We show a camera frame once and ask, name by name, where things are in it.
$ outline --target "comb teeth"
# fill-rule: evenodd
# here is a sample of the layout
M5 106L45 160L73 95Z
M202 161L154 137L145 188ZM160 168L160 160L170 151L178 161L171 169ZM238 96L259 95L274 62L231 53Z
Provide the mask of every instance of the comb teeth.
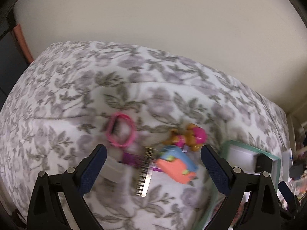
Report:
M149 187L153 170L154 149L146 147L144 159L139 168L139 177L136 182L135 194L145 197Z

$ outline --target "floral fabric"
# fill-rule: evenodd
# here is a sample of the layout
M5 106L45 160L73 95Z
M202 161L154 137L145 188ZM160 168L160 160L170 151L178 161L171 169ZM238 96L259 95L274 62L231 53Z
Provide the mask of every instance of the floral fabric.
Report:
M37 173L64 172L98 143L109 147L105 125L119 110L137 125L131 153L158 147L171 128L188 123L205 129L217 151L230 139L279 157L289 148L282 109L223 72L135 45L55 43L24 72L0 112L0 172L25 217ZM199 152L188 155L199 165L189 184L154 172L147 196L137 197L134 169L126 167L119 186L99 176L85 200L105 229L191 229L208 206L211 181ZM63 195L61 201L66 208Z

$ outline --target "pink bracelet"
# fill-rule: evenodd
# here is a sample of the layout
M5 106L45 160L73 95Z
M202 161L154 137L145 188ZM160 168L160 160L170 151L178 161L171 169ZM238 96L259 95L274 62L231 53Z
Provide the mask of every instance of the pink bracelet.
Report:
M117 120L117 118L123 118L128 125L131 127L131 134L130 137L127 139L127 141L123 144L119 144L115 141L115 139L112 137L112 131L114 128L114 124L115 121ZM126 114L123 114L121 112L117 112L114 113L111 116L111 119L108 123L108 127L106 129L106 138L108 139L108 141L114 146L114 147L118 147L118 148L126 148L128 145L132 144L134 139L136 137L136 127L135 124L133 122L133 120Z

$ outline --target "black cube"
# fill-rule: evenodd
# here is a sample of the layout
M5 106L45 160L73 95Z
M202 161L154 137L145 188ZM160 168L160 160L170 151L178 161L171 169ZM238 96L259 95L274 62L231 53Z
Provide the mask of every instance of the black cube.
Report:
M273 160L264 154L257 156L255 173L260 173L266 171L268 173L272 172Z

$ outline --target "beige wall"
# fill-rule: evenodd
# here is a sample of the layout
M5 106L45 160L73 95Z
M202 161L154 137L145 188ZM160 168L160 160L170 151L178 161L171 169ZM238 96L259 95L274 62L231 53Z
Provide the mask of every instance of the beige wall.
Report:
M34 57L51 43L115 41L222 70L288 110L307 94L307 29L288 0L19 0Z

